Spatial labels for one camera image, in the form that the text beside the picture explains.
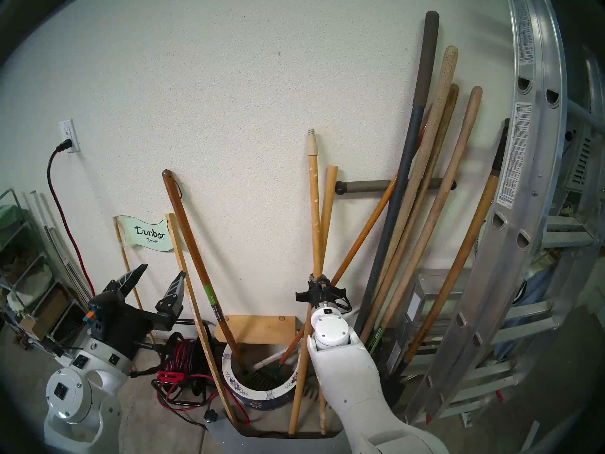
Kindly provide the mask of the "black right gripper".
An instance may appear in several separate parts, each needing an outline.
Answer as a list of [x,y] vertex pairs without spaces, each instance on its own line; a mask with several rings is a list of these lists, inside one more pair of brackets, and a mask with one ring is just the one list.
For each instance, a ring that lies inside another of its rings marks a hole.
[[341,288],[309,288],[308,291],[296,292],[296,301],[309,303],[312,309],[336,303],[342,313],[348,314],[352,311],[352,306],[346,295],[341,296]]

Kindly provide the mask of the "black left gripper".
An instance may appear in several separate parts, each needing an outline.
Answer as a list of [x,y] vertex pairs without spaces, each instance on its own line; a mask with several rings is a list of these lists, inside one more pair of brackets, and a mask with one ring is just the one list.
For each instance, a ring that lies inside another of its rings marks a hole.
[[129,360],[133,360],[138,351],[137,343],[154,330],[170,331],[183,310],[185,271],[180,271],[168,286],[156,304],[156,313],[138,309],[121,299],[134,290],[147,268],[148,264],[141,264],[117,280],[111,280],[104,292],[90,301],[90,312],[95,316],[88,318],[92,338]]

